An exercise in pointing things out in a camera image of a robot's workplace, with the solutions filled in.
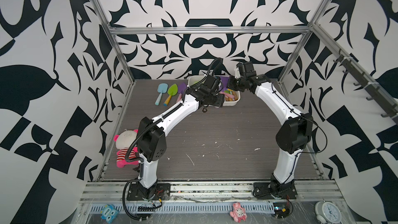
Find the white plastic storage box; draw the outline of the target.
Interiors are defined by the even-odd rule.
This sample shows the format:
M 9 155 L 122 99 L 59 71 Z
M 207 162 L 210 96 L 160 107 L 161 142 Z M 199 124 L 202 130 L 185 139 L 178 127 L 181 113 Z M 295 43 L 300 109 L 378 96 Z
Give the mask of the white plastic storage box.
M 195 75 L 195 76 L 191 76 L 188 79 L 188 85 L 192 86 L 195 83 L 199 82 L 201 79 L 205 78 L 205 75 Z M 240 100 L 240 92 L 234 91 L 234 90 L 230 90 L 230 89 L 226 89 L 223 90 L 223 86 L 222 83 L 220 84 L 220 94 L 224 95 L 224 104 L 223 106 L 234 106 L 236 105 L 239 100 Z

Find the purple shovel pink handle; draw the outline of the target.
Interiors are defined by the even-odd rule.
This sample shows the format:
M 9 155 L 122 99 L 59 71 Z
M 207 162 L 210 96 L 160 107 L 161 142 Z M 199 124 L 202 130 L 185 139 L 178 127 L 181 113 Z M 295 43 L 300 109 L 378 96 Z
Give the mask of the purple shovel pink handle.
M 178 85 L 178 91 L 177 91 L 178 97 L 176 102 L 179 102 L 182 99 L 183 93 L 185 92 L 186 88 L 187 88 L 186 83 L 181 83 Z

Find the green shovel yellow handle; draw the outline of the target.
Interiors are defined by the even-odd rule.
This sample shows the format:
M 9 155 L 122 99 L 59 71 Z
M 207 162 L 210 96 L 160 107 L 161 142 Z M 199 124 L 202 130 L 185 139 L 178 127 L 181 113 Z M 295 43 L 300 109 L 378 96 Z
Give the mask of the green shovel yellow handle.
M 164 106 L 168 106 L 169 103 L 170 103 L 170 101 L 171 101 L 171 98 L 172 98 L 174 95 L 176 95 L 177 92 L 178 92 L 178 86 L 177 86 L 177 84 L 171 85 L 171 86 L 169 87 L 168 91 L 167 91 L 167 93 L 168 93 L 169 96 L 168 96 L 168 98 L 165 100 L 165 102 L 163 103 L 163 105 L 164 105 Z

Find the blue toy shovel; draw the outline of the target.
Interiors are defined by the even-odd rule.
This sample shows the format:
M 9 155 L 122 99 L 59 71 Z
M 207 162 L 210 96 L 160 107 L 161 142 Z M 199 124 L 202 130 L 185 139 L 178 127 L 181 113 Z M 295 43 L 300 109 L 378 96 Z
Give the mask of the blue toy shovel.
M 169 85 L 166 84 L 166 83 L 161 83 L 161 84 L 158 85 L 158 94 L 159 95 L 158 95 L 158 97 L 157 97 L 157 99 L 155 101 L 155 105 L 156 106 L 159 105 L 159 103 L 161 101 L 161 98 L 162 98 L 162 95 L 167 93 L 168 88 L 169 88 Z

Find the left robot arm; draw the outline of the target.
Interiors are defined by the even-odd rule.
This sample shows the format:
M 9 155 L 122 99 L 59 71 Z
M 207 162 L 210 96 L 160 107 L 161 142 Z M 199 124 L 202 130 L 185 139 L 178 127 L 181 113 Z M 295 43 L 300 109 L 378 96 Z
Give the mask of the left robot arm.
M 220 93 L 221 78 L 206 76 L 201 83 L 188 86 L 181 100 L 164 113 L 141 120 L 135 145 L 140 158 L 139 184 L 149 190 L 157 183 L 158 160 L 167 149 L 166 137 L 181 121 L 200 108 L 222 107 L 224 96 Z

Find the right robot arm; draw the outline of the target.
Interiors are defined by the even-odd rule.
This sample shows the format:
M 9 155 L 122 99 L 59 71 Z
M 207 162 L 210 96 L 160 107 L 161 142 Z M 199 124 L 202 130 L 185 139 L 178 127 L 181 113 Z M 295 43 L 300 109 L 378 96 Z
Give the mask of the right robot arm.
M 291 189 L 294 186 L 294 172 L 299 157 L 311 140 L 311 114 L 304 114 L 290 104 L 266 75 L 257 74 L 252 62 L 238 63 L 235 75 L 229 79 L 228 88 L 240 92 L 250 91 L 261 99 L 279 120 L 281 128 L 276 134 L 279 155 L 269 190 L 275 195 Z

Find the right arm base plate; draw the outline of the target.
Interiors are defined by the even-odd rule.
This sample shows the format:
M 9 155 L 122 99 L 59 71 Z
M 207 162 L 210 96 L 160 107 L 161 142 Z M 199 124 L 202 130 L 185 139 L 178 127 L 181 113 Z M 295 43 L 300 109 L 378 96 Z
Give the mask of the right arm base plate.
M 258 200 L 283 200 L 296 199 L 297 190 L 295 185 L 287 183 L 280 185 L 277 181 L 270 183 L 254 183 L 252 195 Z

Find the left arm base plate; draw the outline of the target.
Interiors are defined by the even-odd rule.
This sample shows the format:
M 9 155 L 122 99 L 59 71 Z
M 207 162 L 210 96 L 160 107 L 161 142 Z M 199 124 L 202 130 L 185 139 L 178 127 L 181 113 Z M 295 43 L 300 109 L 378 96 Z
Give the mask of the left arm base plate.
M 167 183 L 155 183 L 150 188 L 145 188 L 141 183 L 133 183 L 129 186 L 126 199 L 128 201 L 169 199 L 171 185 Z

